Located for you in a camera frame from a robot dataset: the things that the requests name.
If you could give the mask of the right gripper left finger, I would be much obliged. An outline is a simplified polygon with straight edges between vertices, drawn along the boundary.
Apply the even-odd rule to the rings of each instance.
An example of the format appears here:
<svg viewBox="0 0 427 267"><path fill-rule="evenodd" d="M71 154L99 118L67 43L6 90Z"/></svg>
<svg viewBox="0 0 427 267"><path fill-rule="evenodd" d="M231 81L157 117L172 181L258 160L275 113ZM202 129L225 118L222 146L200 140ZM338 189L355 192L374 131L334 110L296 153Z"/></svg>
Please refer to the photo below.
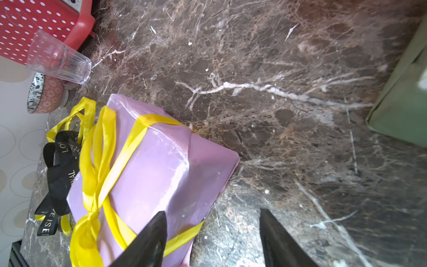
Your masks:
<svg viewBox="0 0 427 267"><path fill-rule="evenodd" d="M166 239L166 214L159 211L110 267L160 267Z"/></svg>

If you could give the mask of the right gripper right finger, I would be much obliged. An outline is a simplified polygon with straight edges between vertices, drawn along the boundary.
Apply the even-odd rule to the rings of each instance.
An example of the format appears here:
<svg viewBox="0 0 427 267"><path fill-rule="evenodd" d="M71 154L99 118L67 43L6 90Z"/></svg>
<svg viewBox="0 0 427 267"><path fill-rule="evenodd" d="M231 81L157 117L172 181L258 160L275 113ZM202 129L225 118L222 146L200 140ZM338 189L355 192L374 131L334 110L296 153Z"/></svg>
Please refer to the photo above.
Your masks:
<svg viewBox="0 0 427 267"><path fill-rule="evenodd" d="M260 210L260 238L267 267L318 267L268 209Z"/></svg>

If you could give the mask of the black ribbon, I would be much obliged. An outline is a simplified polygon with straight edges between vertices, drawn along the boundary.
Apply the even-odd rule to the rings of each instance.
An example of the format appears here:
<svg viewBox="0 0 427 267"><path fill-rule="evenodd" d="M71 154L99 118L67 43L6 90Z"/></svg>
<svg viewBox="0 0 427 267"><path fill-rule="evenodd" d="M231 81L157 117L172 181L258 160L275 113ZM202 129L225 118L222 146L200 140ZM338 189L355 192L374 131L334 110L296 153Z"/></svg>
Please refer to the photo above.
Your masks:
<svg viewBox="0 0 427 267"><path fill-rule="evenodd" d="M80 171L81 145L77 143L77 137L75 131L60 131L54 141L43 148L48 193L34 212L42 220L38 237L55 235L60 223L70 222L67 217L70 213L67 196Z"/></svg>

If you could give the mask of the green gift box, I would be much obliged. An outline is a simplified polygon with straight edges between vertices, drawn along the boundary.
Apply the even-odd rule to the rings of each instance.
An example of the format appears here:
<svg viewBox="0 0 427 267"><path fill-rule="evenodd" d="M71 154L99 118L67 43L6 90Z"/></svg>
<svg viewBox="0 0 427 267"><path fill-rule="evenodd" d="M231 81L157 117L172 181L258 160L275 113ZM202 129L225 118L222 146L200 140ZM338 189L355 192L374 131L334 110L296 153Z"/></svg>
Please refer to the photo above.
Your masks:
<svg viewBox="0 0 427 267"><path fill-rule="evenodd" d="M369 129L420 147L427 146L427 18L366 118Z"/></svg>

